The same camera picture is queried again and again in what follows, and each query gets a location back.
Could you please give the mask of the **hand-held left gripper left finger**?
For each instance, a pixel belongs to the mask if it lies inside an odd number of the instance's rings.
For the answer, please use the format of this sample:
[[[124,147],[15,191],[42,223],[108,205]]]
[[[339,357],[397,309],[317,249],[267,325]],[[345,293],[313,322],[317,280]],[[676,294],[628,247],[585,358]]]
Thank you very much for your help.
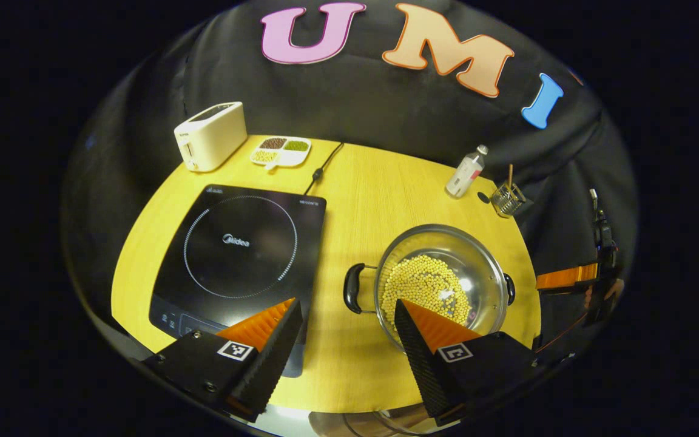
[[[301,306],[290,298],[217,334],[192,330],[147,357],[145,373],[217,414],[255,421],[302,329]]]

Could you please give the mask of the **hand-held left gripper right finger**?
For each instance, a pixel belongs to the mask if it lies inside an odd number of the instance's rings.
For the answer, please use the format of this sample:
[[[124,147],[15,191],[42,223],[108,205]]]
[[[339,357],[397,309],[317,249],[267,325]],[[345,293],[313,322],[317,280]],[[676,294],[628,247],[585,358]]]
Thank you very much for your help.
[[[538,377],[536,354],[504,332],[477,334],[403,299],[396,302],[394,325],[438,425],[488,412]]]

